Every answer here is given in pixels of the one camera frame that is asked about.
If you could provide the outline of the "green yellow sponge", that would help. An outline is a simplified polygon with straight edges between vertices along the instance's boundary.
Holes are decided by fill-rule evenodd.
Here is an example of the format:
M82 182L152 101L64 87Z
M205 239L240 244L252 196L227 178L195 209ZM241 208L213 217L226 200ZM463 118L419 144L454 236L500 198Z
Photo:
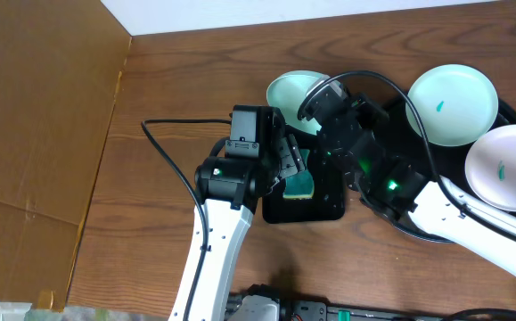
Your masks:
M312 199L315 192L315 182L308 169L285 179L283 199L306 200Z

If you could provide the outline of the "mint green plate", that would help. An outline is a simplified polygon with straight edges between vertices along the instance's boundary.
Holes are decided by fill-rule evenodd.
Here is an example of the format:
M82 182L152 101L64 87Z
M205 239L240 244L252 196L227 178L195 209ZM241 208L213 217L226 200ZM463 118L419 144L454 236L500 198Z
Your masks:
M499 101L495 86L479 70L441 65L422 74L408 97L430 143L456 147L475 142L492 127Z
M309 90L328 75L310 70L286 72L274 80L266 90L266 100L272 107L279 108L287 125L315 136L321 126L314 119L298 120L297 113Z

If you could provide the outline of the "white plate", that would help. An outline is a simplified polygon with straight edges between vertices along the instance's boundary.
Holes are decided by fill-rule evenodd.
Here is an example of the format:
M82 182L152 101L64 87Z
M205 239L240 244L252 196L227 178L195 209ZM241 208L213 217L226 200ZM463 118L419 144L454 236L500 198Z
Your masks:
M516 125L495 128L480 137L467 153L464 172L482 201L516 212Z

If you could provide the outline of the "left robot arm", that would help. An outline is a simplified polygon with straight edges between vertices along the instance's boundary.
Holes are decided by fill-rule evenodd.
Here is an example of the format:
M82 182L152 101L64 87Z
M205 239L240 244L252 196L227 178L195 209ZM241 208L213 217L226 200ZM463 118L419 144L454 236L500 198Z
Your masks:
M210 155L195 173L192 241L170 317L221 320L235 265L260 198L305 170L282 112L237 105L223 156Z

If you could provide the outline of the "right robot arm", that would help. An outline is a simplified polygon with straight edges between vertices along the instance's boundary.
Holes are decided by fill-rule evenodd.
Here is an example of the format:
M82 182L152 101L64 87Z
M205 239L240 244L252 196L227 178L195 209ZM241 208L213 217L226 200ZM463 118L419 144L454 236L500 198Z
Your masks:
M322 76L307 91L299 120L315 119L324 153L343 172L363 203L386 217L406 214L423 232L457 243L516 276L516 217L469 195L440 175L428 133L414 102L404 92L418 127L429 170L396 156L376 140L373 128L388 113L365 95L352 96L340 84L346 71Z

